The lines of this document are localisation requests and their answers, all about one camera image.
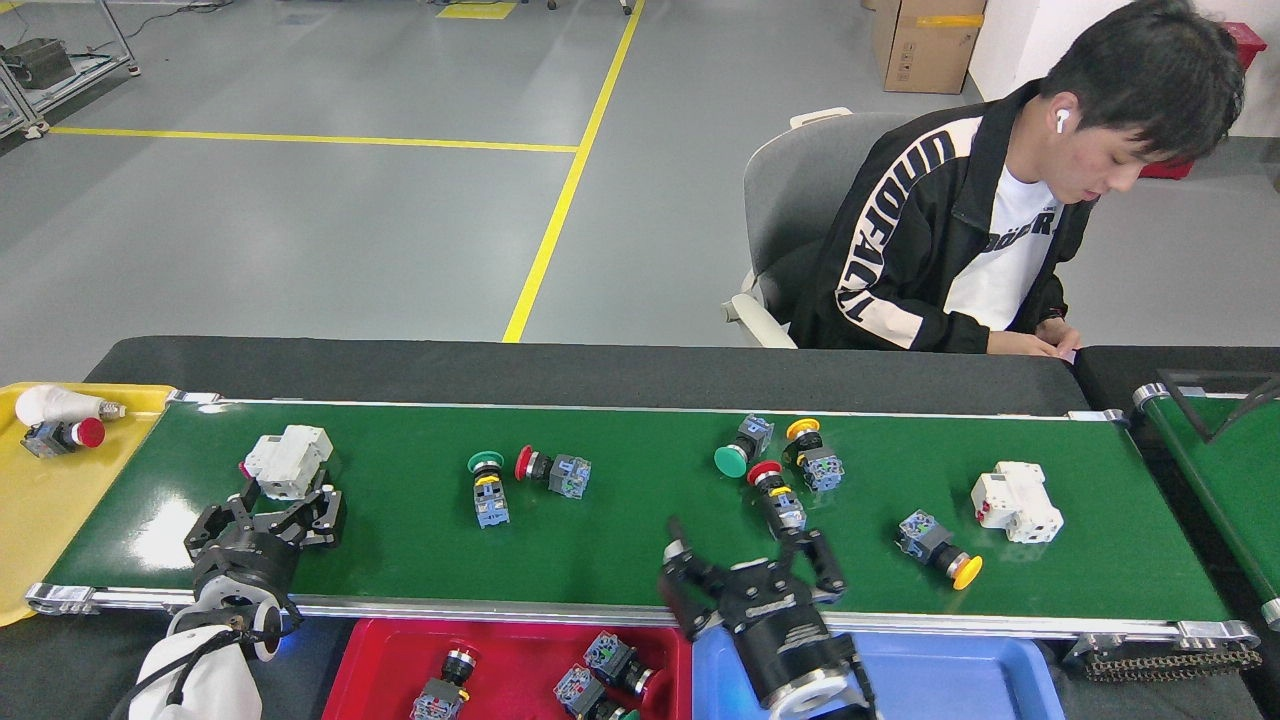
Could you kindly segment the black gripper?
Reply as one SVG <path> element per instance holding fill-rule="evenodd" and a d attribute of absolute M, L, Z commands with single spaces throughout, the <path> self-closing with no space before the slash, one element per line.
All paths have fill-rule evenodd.
<path fill-rule="evenodd" d="M 660 594 L 687 641 L 724 624 L 762 708 L 813 711 L 850 689 L 856 646 L 833 633 L 812 591 L 792 571 L 801 553 L 815 573 L 815 598 L 841 598 L 846 578 L 822 530 L 783 530 L 774 561 L 730 568 L 696 556 L 682 524 L 668 518 Z"/>
<path fill-rule="evenodd" d="M 186 537 L 195 559 L 195 593 L 218 578 L 253 587 L 276 601 L 288 596 L 300 561 L 308 546 L 337 546 L 344 521 L 343 493 L 321 486 L 270 515 L 270 532 L 253 530 L 259 483 L 247 480 L 241 492 L 223 503 L 209 505 Z"/>

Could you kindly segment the person's right hand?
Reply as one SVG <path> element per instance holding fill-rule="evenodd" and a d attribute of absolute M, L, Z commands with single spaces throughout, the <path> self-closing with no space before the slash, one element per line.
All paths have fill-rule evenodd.
<path fill-rule="evenodd" d="M 992 331 L 988 334 L 986 352 L 989 355 L 1021 355 L 1036 357 L 1060 357 L 1056 345 L 1046 342 L 1036 334 L 1011 331 Z"/>

